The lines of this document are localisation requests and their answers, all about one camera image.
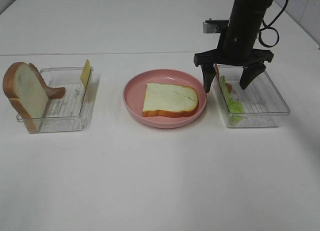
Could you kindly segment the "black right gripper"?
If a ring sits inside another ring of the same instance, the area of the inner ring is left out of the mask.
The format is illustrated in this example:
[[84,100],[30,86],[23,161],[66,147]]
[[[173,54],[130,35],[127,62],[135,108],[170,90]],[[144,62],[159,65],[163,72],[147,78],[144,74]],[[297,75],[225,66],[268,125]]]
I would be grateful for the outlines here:
[[266,66],[261,62],[270,63],[274,54],[267,49],[253,48],[256,37],[256,35],[241,36],[239,31],[229,26],[221,33],[216,49],[194,55],[195,66],[201,65],[203,89],[206,93],[210,91],[216,76],[214,64],[243,66],[239,81],[242,90],[245,90],[257,76],[266,70]]

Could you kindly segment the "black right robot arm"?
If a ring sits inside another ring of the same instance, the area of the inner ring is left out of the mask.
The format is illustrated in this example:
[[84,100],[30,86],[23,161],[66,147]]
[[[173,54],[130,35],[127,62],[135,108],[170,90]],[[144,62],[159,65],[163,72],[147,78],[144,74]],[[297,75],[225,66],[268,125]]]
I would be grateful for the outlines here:
[[215,64],[242,67],[239,81],[244,90],[260,74],[266,70],[264,62],[271,62],[274,54],[270,46],[262,43],[263,49],[255,49],[256,40],[261,39],[261,32],[270,29],[264,16],[273,0],[234,0],[230,18],[206,20],[214,33],[219,33],[219,41],[215,49],[196,53],[193,58],[195,66],[201,67],[203,88],[210,91],[212,81],[217,75]]

